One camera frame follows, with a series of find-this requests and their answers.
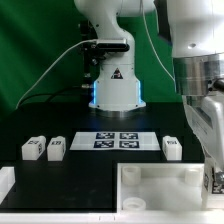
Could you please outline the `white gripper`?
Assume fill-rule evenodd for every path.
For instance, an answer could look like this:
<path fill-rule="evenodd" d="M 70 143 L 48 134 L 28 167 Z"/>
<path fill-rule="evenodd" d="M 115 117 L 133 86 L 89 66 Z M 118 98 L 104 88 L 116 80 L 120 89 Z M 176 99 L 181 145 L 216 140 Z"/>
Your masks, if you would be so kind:
<path fill-rule="evenodd" d="M 183 105 L 193 133 L 216 166 L 224 167 L 224 96 L 206 96 L 199 107 L 188 105 L 183 98 Z M 224 185 L 224 171 L 214 170 L 214 180 L 218 185 Z"/>

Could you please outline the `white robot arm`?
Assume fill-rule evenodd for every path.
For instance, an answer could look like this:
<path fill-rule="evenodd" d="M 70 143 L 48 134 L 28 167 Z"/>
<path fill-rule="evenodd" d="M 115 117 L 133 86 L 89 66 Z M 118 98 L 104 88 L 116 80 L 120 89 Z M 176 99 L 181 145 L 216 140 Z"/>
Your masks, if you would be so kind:
<path fill-rule="evenodd" d="M 127 113 L 143 108 L 135 76 L 135 40 L 119 17 L 154 11 L 160 35 L 172 44 L 175 90 L 187 121 L 224 184 L 224 0 L 74 0 L 93 25 L 91 48 L 102 54 L 92 109 Z"/>

